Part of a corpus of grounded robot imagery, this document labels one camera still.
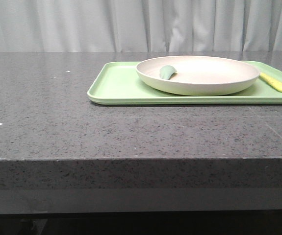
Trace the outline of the white round plate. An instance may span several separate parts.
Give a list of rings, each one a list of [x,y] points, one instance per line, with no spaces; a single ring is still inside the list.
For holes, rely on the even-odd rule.
[[[163,80],[159,70],[171,65],[176,70]],[[137,64],[141,80],[160,91],[191,96],[215,96],[240,92],[253,85],[260,71],[245,62],[211,56],[166,56]]]

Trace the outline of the yellow plastic fork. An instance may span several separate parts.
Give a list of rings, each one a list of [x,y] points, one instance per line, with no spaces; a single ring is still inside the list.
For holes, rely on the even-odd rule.
[[[260,79],[262,79],[264,82],[266,82],[269,86],[271,86],[276,91],[282,93],[282,82],[276,80],[275,78],[263,72],[260,73]]]

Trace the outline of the light green serving tray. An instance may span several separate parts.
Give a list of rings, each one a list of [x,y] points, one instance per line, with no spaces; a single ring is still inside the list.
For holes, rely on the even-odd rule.
[[[101,105],[282,104],[282,93],[261,79],[241,92],[225,96],[182,96],[162,92],[141,81],[136,64],[105,64],[87,92],[90,100]],[[282,71],[262,62],[248,61],[248,64],[282,82]]]

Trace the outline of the pale green plastic spoon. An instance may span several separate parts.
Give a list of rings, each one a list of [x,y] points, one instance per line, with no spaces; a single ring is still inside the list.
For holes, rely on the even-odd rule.
[[[163,80],[170,80],[177,73],[177,70],[171,65],[165,65],[159,70],[159,76]]]

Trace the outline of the white pleated curtain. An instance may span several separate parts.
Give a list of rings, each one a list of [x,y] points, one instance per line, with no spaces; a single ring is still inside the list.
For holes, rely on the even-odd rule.
[[[0,52],[282,51],[282,0],[0,0]]]

